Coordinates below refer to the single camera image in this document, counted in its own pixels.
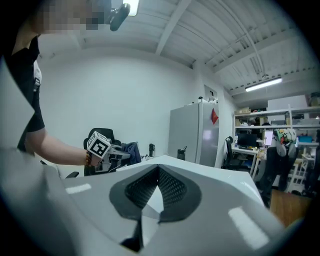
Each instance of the person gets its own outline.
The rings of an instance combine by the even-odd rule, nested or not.
[[[25,2],[25,6],[23,6],[25,8],[21,8],[24,13],[17,15],[17,18],[13,21],[16,22],[16,26],[9,31],[5,42],[2,42],[4,45],[2,54],[8,69],[26,100],[34,109],[34,115],[25,128],[17,147],[19,150],[26,152],[26,142],[28,147],[32,148],[35,153],[54,164],[86,165],[88,164],[88,155],[85,149],[67,145],[51,136],[46,130],[40,108],[42,77],[37,64],[37,58],[40,54],[38,37],[41,34],[55,33],[59,29],[73,29],[74,26],[70,26],[70,24],[64,24],[65,27],[63,27],[63,21],[69,21],[70,17],[76,17],[71,25],[81,24],[87,19],[92,21],[94,20],[93,15],[97,12],[94,12],[93,8],[88,9],[86,5],[88,1],[85,0],[77,1],[78,5],[71,8],[72,12],[77,13],[68,14],[64,12],[59,13],[57,6],[63,9],[62,5],[65,5],[65,3],[75,3],[72,0],[56,0],[55,3],[53,1],[48,1],[48,3],[41,0]],[[111,9],[111,3],[108,3],[105,8],[107,11]],[[34,11],[26,18],[22,15],[29,13],[31,10]],[[97,166],[101,159],[92,155],[89,161],[92,166]]]

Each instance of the ceiling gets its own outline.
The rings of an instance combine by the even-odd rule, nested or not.
[[[113,0],[118,7],[121,0]],[[140,0],[117,32],[42,35],[42,60],[95,47],[154,53],[192,68],[205,63],[233,96],[263,78],[319,73],[295,23],[272,0]]]

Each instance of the white cube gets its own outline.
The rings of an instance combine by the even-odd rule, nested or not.
[[[108,150],[111,148],[111,144],[105,136],[94,131],[86,144],[86,148],[92,154],[103,159]]]

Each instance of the silver refrigerator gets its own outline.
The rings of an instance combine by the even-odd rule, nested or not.
[[[214,167],[219,140],[219,118],[213,123],[213,109],[219,117],[219,104],[201,101],[171,110],[168,154],[176,158],[185,150],[188,162]]]

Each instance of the computer monitor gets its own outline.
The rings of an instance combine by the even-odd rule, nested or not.
[[[238,134],[238,145],[243,147],[255,147],[257,145],[256,134]]]

